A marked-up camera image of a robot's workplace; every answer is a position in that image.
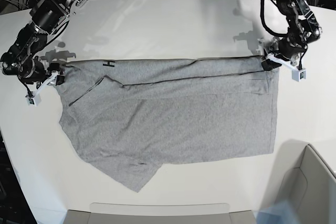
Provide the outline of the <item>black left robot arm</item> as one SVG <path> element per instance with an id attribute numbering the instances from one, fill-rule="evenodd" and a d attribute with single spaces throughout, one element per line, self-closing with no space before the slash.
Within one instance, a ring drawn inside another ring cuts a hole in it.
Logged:
<path id="1" fill-rule="evenodd" d="M 310 9 L 307 0 L 276 0 L 275 5 L 285 16 L 288 29 L 285 34 L 271 30 L 265 22 L 265 0 L 260 0 L 260 20 L 263 28 L 271 35 L 272 41 L 264 46 L 262 67 L 272 71 L 283 65 L 301 71 L 302 59 L 308 45 L 320 39 L 322 28 Z"/>

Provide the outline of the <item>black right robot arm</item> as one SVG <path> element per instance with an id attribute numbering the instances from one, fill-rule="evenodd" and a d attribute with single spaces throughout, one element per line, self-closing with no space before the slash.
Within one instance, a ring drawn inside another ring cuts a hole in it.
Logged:
<path id="1" fill-rule="evenodd" d="M 60 84 L 64 80 L 59 65 L 45 68 L 36 56 L 49 45 L 48 36 L 65 27 L 69 18 L 87 0 L 40 0 L 30 11 L 31 21 L 20 30 L 15 42 L 1 56 L 2 73 L 16 76 L 25 87 L 44 84 L 48 80 Z"/>

